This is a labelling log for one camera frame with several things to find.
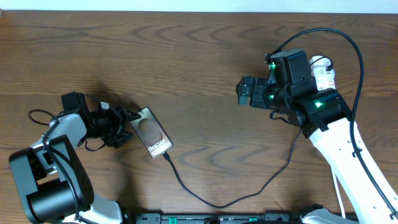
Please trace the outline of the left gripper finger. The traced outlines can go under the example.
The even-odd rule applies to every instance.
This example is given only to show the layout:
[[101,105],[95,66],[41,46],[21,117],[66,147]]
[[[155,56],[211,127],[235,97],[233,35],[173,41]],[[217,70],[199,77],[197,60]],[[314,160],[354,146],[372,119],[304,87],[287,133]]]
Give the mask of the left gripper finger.
[[134,136],[133,133],[131,133],[129,131],[123,131],[123,132],[115,135],[114,141],[113,141],[113,147],[116,149],[120,148],[126,142],[128,142],[128,140],[130,140],[133,136]]
[[122,117],[126,122],[131,122],[131,121],[142,118],[142,116],[140,114],[132,112],[122,106],[119,107],[119,111],[122,114]]

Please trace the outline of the Galaxy S25 Ultra smartphone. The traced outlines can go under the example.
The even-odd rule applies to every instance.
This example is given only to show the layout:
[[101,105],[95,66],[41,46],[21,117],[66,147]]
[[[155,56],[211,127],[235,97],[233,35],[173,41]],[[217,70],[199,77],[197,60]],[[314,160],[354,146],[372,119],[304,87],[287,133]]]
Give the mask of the Galaxy S25 Ultra smartphone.
[[174,144],[149,107],[138,112],[141,117],[130,124],[151,158],[156,159]]

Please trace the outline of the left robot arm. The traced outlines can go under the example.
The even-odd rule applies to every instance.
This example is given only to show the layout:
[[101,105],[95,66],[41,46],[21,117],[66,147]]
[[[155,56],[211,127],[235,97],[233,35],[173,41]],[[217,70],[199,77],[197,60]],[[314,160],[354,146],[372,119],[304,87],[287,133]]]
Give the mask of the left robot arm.
[[117,201],[94,193],[76,148],[89,139],[119,148],[133,137],[126,126],[140,118],[122,106],[99,101],[90,111],[85,95],[62,95],[63,111],[28,148],[10,155],[9,165],[27,219],[31,223],[134,223]]

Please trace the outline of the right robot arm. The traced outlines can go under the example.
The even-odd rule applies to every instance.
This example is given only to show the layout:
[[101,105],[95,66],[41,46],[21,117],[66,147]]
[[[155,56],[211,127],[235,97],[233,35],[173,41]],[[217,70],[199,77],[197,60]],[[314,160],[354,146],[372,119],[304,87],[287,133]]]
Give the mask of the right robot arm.
[[321,152],[340,181],[360,223],[397,223],[397,194],[351,128],[351,110],[333,88],[319,90],[302,49],[269,59],[269,78],[242,77],[238,103],[276,110],[300,128]]

